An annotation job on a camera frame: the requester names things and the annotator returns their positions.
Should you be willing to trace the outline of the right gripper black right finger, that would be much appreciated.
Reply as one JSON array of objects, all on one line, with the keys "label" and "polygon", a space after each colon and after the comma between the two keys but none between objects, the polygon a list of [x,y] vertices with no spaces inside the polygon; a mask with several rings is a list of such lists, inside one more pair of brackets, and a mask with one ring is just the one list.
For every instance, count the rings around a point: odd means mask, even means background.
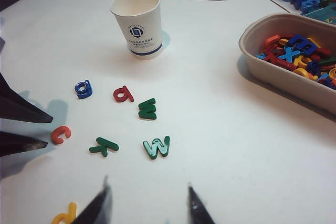
[{"label": "right gripper black right finger", "polygon": [[193,188],[191,183],[187,185],[188,191],[188,212],[189,212],[189,223],[197,224],[215,224],[215,221],[209,214],[199,195]]}]

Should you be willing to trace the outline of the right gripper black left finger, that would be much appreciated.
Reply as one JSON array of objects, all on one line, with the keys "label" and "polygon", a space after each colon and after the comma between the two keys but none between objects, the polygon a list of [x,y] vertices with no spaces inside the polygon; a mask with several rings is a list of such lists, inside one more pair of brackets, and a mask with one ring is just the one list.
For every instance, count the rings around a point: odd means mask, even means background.
[{"label": "right gripper black left finger", "polygon": [[74,223],[111,223],[112,189],[108,183],[108,176],[103,180],[102,189],[86,208],[77,216]]}]

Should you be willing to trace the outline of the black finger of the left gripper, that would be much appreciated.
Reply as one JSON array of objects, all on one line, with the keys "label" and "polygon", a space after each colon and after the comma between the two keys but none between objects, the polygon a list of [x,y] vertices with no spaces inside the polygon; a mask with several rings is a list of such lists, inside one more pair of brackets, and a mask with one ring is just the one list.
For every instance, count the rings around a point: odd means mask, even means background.
[{"label": "black finger of the left gripper", "polygon": [[1,74],[1,119],[51,123],[53,117],[12,90]]},{"label": "black finger of the left gripper", "polygon": [[1,157],[45,148],[47,142],[1,131]]}]

